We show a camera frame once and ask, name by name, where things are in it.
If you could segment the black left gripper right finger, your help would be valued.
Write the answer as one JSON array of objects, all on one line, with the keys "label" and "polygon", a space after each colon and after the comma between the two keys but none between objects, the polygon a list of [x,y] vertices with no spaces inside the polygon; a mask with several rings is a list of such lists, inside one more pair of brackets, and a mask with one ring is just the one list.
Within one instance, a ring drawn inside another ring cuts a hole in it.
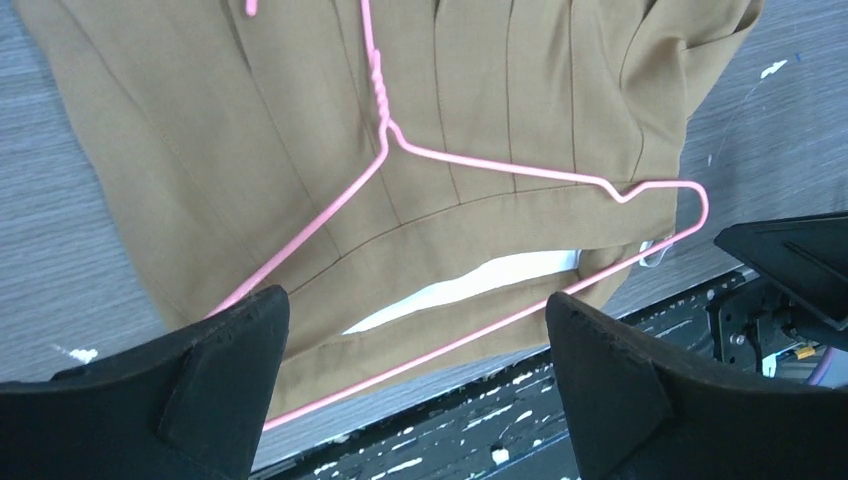
[{"label": "black left gripper right finger", "polygon": [[545,320],[581,477],[846,477],[845,389],[738,370],[562,292]]}]

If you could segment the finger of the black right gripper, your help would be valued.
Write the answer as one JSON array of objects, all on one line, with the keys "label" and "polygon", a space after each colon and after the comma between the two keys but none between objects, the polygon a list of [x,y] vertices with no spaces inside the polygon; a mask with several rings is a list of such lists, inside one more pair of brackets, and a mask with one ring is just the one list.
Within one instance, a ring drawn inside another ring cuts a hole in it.
[{"label": "finger of the black right gripper", "polygon": [[735,224],[714,244],[829,327],[847,328],[847,213]]}]

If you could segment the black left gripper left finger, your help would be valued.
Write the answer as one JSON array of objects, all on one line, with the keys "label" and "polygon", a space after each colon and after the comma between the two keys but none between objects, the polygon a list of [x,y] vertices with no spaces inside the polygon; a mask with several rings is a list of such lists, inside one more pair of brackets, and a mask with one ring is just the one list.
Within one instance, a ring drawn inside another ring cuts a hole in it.
[{"label": "black left gripper left finger", "polygon": [[3,383],[2,477],[249,477],[289,317],[272,286],[47,381]]}]

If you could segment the tan garment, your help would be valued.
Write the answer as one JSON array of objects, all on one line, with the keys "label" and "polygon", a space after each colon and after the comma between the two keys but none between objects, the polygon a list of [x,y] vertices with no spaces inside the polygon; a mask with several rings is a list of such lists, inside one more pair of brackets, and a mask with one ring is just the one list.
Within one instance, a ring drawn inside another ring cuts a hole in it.
[{"label": "tan garment", "polygon": [[759,1],[19,1],[179,329],[283,287],[271,417],[547,340],[676,229]]}]

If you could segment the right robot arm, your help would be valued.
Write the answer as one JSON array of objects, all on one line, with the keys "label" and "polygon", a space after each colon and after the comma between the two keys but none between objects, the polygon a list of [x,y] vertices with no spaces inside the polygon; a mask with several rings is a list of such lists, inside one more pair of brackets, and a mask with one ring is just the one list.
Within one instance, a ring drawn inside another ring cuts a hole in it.
[{"label": "right robot arm", "polygon": [[821,385],[847,348],[847,214],[735,224],[714,243],[755,275],[707,308],[714,358],[773,378],[817,356],[805,382]]}]

